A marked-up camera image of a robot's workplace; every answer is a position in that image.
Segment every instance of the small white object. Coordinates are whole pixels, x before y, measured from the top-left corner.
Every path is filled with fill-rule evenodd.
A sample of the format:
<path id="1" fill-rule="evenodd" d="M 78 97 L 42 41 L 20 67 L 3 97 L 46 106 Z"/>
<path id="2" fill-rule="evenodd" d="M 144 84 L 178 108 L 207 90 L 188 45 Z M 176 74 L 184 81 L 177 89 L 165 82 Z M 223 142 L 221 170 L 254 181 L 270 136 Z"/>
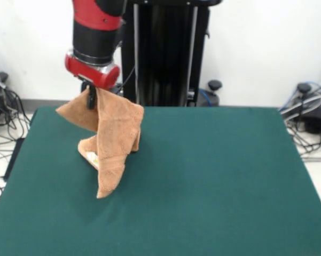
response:
<path id="1" fill-rule="evenodd" d="M 87 153 L 87 159 L 89 160 L 89 162 L 95 166 L 96 168 L 98 168 L 98 156 L 96 155 L 95 152 L 88 152 Z"/>

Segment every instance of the black metal stand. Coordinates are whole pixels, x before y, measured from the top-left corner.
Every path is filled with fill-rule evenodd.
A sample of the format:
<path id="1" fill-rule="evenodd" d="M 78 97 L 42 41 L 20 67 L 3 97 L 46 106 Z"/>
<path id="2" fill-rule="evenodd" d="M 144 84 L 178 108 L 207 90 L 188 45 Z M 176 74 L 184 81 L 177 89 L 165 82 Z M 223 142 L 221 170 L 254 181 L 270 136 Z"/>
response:
<path id="1" fill-rule="evenodd" d="M 129 1 L 122 43 L 124 96 L 144 106 L 197 101 L 208 6 L 221 0 Z M 194 94 L 188 97 L 189 90 Z"/>

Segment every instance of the brown towel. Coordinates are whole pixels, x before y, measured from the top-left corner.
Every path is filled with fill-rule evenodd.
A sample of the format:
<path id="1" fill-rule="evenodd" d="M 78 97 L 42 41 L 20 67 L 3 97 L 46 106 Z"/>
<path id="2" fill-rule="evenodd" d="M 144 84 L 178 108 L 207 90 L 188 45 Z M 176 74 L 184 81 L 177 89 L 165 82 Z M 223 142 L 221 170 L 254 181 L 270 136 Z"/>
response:
<path id="1" fill-rule="evenodd" d="M 93 110 L 87 109 L 87 89 L 57 112 L 68 121 L 97 132 L 96 136 L 81 140 L 78 150 L 98 170 L 97 198 L 103 198 L 118 186 L 127 156 L 139 148 L 144 108 L 102 89 L 96 89 L 96 93 L 97 106 Z"/>

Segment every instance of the cloth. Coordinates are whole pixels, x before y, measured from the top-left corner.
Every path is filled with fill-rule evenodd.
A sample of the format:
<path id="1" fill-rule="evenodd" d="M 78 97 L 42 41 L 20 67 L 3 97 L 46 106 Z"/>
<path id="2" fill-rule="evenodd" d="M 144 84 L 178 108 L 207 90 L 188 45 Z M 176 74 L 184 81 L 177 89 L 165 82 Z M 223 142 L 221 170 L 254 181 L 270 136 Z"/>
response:
<path id="1" fill-rule="evenodd" d="M 275 109 L 145 108 L 139 151 L 97 200 L 76 146 L 39 109 L 0 200 L 0 256 L 321 255 L 321 202 Z"/>
<path id="2" fill-rule="evenodd" d="M 89 89 L 59 107 L 57 112 L 68 121 L 97 132 L 78 145 L 80 154 L 98 170 L 97 198 L 110 195 L 118 186 L 127 156 L 138 151 L 144 108 L 126 98 L 96 89 L 93 110 L 87 108 Z"/>

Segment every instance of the green tablecloth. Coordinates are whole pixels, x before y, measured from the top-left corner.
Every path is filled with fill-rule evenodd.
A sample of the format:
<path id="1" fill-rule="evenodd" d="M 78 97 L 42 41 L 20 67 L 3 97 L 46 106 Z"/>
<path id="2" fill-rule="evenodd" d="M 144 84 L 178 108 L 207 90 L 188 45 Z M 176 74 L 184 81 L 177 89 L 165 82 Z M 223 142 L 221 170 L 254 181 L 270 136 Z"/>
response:
<path id="1" fill-rule="evenodd" d="M 39 109 L 0 201 L 0 255 L 321 255 L 321 203 L 274 109 L 146 108 L 97 200 L 91 133 Z"/>

